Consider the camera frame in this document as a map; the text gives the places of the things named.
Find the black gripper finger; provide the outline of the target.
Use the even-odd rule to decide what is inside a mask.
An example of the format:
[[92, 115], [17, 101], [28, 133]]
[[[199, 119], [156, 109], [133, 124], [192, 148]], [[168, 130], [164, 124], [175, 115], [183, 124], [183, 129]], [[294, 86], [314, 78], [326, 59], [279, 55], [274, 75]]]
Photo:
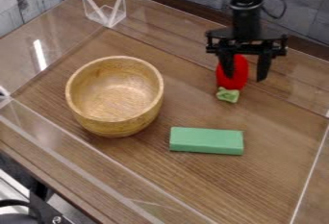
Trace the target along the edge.
[[220, 51], [217, 53], [217, 59], [223, 74], [227, 78], [232, 78], [233, 75], [233, 55], [227, 51]]
[[256, 81], [260, 82], [267, 78], [267, 73], [271, 66], [272, 54], [263, 52], [258, 57], [256, 62]]

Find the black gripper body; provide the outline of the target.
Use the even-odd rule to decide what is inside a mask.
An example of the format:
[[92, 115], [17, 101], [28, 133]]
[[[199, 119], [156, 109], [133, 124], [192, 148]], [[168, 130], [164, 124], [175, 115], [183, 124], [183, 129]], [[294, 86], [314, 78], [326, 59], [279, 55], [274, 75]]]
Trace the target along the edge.
[[262, 27], [254, 36], [237, 37], [231, 28], [219, 28], [205, 32], [205, 52], [221, 55], [260, 55], [266, 50], [272, 57], [284, 56], [287, 35]]

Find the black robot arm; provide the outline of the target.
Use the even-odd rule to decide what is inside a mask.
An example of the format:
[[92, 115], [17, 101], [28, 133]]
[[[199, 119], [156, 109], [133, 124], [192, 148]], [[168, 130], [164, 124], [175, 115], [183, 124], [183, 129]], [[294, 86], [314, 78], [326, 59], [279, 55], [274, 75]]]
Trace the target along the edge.
[[267, 78], [272, 59], [284, 56], [287, 51], [287, 35], [260, 25], [260, 12], [280, 18], [286, 3], [282, 3], [279, 15], [268, 13], [263, 0], [229, 0], [228, 7], [232, 11], [232, 26], [205, 32], [205, 52], [216, 55], [223, 74], [228, 78], [233, 75], [233, 56], [255, 55], [255, 81], [260, 82]]

